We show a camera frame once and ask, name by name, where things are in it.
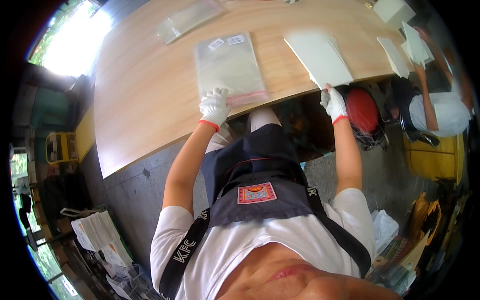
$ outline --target white t-shirt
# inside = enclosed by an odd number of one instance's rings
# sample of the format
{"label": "white t-shirt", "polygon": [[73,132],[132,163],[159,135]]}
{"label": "white t-shirt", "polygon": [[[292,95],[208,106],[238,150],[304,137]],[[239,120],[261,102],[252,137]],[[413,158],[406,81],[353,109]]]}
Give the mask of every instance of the white t-shirt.
{"label": "white t-shirt", "polygon": [[430,93],[429,96],[435,110],[438,130],[432,132],[427,128],[423,95],[414,96],[409,107],[410,117],[415,128],[436,136],[454,136],[461,134],[468,127],[470,112],[462,103],[462,97],[458,92]]}
{"label": "white t-shirt", "polygon": [[[363,193],[346,189],[331,206],[323,204],[327,215],[358,239],[373,261],[375,233]],[[158,291],[168,260],[192,223],[192,215],[180,206],[168,206],[160,212],[150,253],[155,290]],[[185,269],[177,299],[213,300],[227,276],[250,251],[269,242],[283,244],[320,270],[360,277],[357,264],[315,215],[242,221],[207,230]]]}

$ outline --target plastic bag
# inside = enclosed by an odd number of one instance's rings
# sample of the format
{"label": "plastic bag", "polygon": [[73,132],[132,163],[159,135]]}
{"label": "plastic bag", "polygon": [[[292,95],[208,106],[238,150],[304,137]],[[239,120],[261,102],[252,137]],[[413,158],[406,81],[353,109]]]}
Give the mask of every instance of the plastic bag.
{"label": "plastic bag", "polygon": [[377,255],[390,244],[390,242],[398,235],[398,223],[387,215],[382,209],[372,212],[373,228],[375,229],[375,244],[377,246]]}
{"label": "plastic bag", "polygon": [[269,97],[248,32],[198,43],[195,63],[200,98],[216,87],[228,89],[227,104],[232,108]]}
{"label": "plastic bag", "polygon": [[157,35],[165,45],[170,44],[189,30],[221,15],[225,10],[213,0],[201,0],[174,12],[158,27]]}

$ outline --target concrete floor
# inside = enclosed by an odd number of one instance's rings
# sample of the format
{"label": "concrete floor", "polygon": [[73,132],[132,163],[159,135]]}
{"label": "concrete floor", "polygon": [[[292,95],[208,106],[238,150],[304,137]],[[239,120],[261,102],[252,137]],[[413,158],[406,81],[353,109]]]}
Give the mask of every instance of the concrete floor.
{"label": "concrete floor", "polygon": [[[115,25],[147,0],[109,0],[102,11],[108,13]],[[79,119],[93,103],[96,63],[86,74],[79,101]],[[388,128],[390,147],[380,147],[361,153],[363,163],[363,192],[369,208],[385,209],[400,226],[404,226],[412,202],[424,190],[433,190],[430,180],[412,176],[405,163],[401,132]],[[155,232],[162,206],[163,191],[168,170],[184,142],[145,158],[102,179],[96,145],[90,150],[79,169],[84,173],[94,205],[106,204],[114,215],[115,224],[125,239],[134,260],[146,270],[150,269],[150,243]],[[320,192],[323,201],[335,196],[335,154],[307,162],[305,173],[311,186]],[[194,212],[197,215],[208,207],[204,179],[198,174],[193,191]]]}

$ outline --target embroidered patch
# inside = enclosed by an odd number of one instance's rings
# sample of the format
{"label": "embroidered patch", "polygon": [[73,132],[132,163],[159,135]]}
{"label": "embroidered patch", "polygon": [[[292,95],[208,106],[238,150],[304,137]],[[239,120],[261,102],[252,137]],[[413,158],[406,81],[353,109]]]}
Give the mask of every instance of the embroidered patch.
{"label": "embroidered patch", "polygon": [[269,182],[250,186],[240,186],[238,189],[238,204],[259,203],[276,199],[275,191],[273,190],[272,184]]}

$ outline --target label sticker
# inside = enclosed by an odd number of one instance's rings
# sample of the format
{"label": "label sticker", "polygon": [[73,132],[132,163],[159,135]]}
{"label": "label sticker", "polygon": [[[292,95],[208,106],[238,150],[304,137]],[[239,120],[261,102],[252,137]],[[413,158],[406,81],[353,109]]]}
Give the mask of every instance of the label sticker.
{"label": "label sticker", "polygon": [[250,186],[240,186],[238,189],[238,204],[260,203],[276,199],[275,191],[273,190],[272,184],[269,182]]}
{"label": "label sticker", "polygon": [[212,51],[215,51],[215,49],[217,49],[218,47],[220,47],[220,45],[222,45],[224,43],[223,40],[221,39],[216,39],[215,41],[213,41],[213,43],[211,43],[210,45],[208,45],[208,47],[212,50]]}
{"label": "label sticker", "polygon": [[239,35],[239,36],[232,36],[232,37],[229,37],[227,38],[227,42],[228,42],[228,45],[235,45],[235,44],[238,44],[238,43],[243,43],[245,41],[245,38],[243,37],[243,35]]}

